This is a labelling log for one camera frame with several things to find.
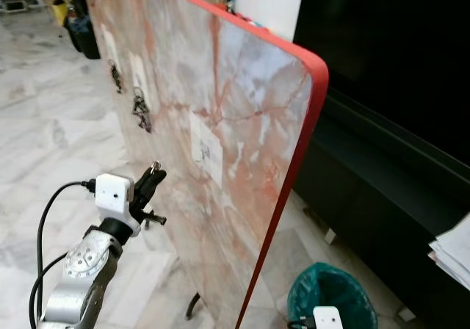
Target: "marble surface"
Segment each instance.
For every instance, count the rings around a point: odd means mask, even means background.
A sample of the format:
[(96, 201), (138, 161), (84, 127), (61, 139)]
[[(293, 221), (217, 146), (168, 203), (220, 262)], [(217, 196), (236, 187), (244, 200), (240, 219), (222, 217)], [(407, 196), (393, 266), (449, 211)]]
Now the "marble surface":
[[(171, 215), (165, 229), (216, 327), (234, 328), (321, 109), (325, 64), (198, 0), (89, 3), (122, 78), (130, 161), (167, 171), (153, 207)], [(134, 87), (150, 134), (131, 115)]]
[[(0, 17), (0, 328), (29, 328), (37, 224), (55, 190), (103, 172), (133, 176), (105, 63), (85, 59), (61, 33), (45, 12)], [(45, 264), (92, 224), (93, 196), (65, 190), (46, 220)], [(44, 303), (61, 269), (47, 274)], [(213, 328), (202, 302), (184, 319), (195, 291), (164, 228), (152, 225), (124, 247), (96, 328)]]
[[(0, 17), (0, 328), (29, 327), (27, 300), (35, 279), (37, 221), (55, 189), (70, 179), (93, 177), (101, 171), (132, 174), (112, 106), (106, 64), (83, 58), (68, 41), (57, 39), (59, 33), (42, 12)], [(83, 67), (89, 68), (85, 70), (88, 74), (80, 70)], [(76, 86), (68, 94), (70, 100), (65, 98), (53, 114), (37, 101), (54, 102), (48, 98), (57, 93), (54, 86), (38, 89), (39, 83), (56, 78), (54, 71), (66, 73), (62, 80), (54, 81), (59, 93), (67, 81)], [(96, 99), (95, 105), (89, 105), (91, 97)], [(81, 117), (67, 119), (68, 113), (79, 109)], [(323, 241), (325, 225), (306, 217), (305, 206), (291, 192), (241, 328), (285, 327), (286, 296), (291, 286), (286, 278), (293, 279), (300, 268), (290, 257), (298, 259), (301, 254), (308, 257), (309, 264), (327, 262), (357, 278), (378, 313), (379, 329), (422, 329), (417, 321), (405, 324), (396, 318), (400, 301), (341, 240), (327, 245)], [(89, 194), (78, 187), (64, 192), (46, 222), (46, 261), (76, 244), (84, 230), (96, 222)], [(145, 274), (138, 272), (140, 262), (147, 269)], [(299, 262), (303, 266), (306, 260)], [(165, 228), (155, 226), (131, 239), (118, 269), (97, 328), (217, 328), (202, 302), (196, 305), (191, 321), (184, 319), (196, 289)], [(60, 267), (54, 268), (47, 275), (46, 296), (59, 271)], [(273, 280), (273, 273), (284, 277), (279, 280), (282, 286)], [(118, 308), (132, 312), (131, 318)]]

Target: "paper stack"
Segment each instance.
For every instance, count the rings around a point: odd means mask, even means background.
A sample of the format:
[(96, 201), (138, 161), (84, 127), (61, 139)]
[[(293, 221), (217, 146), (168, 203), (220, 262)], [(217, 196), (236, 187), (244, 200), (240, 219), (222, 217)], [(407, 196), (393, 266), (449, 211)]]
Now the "paper stack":
[(435, 263), (470, 290), (470, 214), (430, 243)]

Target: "metal clip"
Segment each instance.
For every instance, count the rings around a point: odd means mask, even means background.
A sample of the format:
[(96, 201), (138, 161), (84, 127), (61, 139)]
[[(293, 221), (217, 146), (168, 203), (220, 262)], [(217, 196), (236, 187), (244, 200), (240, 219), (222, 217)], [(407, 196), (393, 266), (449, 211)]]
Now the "metal clip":
[(108, 59), (108, 65), (111, 67), (112, 81), (115, 83), (115, 86), (117, 87), (117, 92), (121, 94), (123, 86), (120, 81), (120, 74), (119, 74), (118, 68), (116, 67), (115, 62), (112, 59)]
[(152, 165), (150, 166), (150, 174), (153, 175), (155, 171), (159, 171), (160, 168), (162, 167), (162, 164), (158, 160), (152, 162)]
[(132, 114), (140, 119), (139, 127), (151, 133), (152, 123), (150, 121), (148, 107), (145, 104), (143, 92), (139, 87), (134, 87), (134, 94), (134, 109), (132, 110)]

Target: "green trash bag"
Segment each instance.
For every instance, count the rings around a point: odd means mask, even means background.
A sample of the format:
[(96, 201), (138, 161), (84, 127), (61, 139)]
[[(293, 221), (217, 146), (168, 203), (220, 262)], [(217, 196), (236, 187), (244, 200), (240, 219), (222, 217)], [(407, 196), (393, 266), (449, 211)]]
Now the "green trash bag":
[(287, 297), (289, 320), (313, 317), (316, 306), (335, 306), (344, 329), (377, 329), (377, 315), (362, 286), (347, 272), (315, 263), (295, 280)]

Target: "yellow object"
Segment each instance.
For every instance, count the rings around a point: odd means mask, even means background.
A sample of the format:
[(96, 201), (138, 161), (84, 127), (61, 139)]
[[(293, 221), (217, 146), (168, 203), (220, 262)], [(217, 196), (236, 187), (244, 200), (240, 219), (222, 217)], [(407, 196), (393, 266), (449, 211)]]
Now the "yellow object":
[(55, 4), (51, 6), (52, 12), (54, 14), (54, 17), (56, 18), (57, 23), (60, 26), (63, 26), (65, 17), (67, 17), (67, 4), (64, 1), (62, 1), (61, 4), (56, 4), (57, 0), (54, 3)]

